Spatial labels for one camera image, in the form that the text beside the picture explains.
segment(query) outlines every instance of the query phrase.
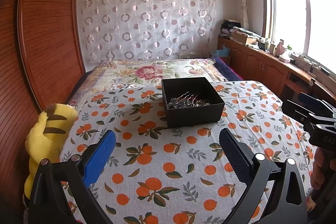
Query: pikachu plush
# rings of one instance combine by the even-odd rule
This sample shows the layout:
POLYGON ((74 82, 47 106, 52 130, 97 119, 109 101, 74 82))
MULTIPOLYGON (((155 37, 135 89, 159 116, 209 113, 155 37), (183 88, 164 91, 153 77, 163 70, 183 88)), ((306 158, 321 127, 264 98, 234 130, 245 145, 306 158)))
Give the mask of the pikachu plush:
POLYGON ((37 123, 30 130, 25 146, 29 158, 29 176, 26 179, 24 192, 30 199, 34 177, 42 159, 58 162, 63 145, 69 136, 77 111, 69 105, 52 104, 42 112, 37 123))

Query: bedspread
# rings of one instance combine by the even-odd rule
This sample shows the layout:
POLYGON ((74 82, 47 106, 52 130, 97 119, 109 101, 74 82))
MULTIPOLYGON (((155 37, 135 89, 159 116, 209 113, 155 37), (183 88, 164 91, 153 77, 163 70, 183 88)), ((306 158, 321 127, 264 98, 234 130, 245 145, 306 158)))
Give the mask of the bedspread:
POLYGON ((81 85, 70 105, 80 110, 95 92, 160 85, 161 79, 205 77, 209 82, 226 81, 214 63, 211 59, 103 62, 81 85))
MULTIPOLYGON (((117 146, 90 190, 114 223, 222 223, 239 200, 239 182, 218 137, 234 136, 274 161, 296 160, 306 195, 315 148, 302 125, 281 112, 281 101, 253 81, 212 83, 225 101, 221 120, 166 129, 161 87, 95 93, 82 108, 61 160, 82 154, 107 129, 117 146)), ((269 182, 251 222, 268 200, 269 182)), ((64 190, 76 219, 84 222, 68 184, 64 190)))

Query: black box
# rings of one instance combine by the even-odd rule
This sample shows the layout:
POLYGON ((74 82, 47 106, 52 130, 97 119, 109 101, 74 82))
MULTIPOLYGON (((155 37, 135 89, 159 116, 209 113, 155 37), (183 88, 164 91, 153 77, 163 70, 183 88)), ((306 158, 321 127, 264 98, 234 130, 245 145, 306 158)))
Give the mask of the black box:
POLYGON ((224 101, 205 77, 163 79, 162 97, 168 128, 217 122, 221 119, 224 101), (197 98, 209 100, 210 105, 168 109, 167 104, 171 98, 177 98, 186 92, 199 93, 197 98))

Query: human hand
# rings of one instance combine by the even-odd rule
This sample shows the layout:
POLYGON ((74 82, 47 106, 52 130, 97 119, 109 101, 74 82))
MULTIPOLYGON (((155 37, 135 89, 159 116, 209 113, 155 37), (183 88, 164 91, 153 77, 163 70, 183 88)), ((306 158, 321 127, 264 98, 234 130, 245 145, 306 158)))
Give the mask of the human hand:
MULTIPOLYGON (((316 190, 320 189, 325 179, 324 174, 321 169, 324 163, 324 159, 325 159, 325 156, 322 152, 322 149, 318 147, 316 149, 315 156, 314 156, 313 172, 310 176, 310 184, 316 190)), ((336 171, 336 159, 333 159, 330 161, 330 168, 336 171)))

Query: black gripper pad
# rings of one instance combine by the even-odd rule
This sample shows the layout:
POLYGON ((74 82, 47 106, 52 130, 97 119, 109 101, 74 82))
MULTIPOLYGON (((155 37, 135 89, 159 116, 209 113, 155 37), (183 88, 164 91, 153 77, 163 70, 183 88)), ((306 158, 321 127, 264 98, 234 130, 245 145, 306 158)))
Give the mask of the black gripper pad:
POLYGON ((228 128, 221 130, 219 134, 219 144, 239 181, 246 183, 247 185, 251 184, 253 181, 253 152, 245 143, 238 142, 228 128))

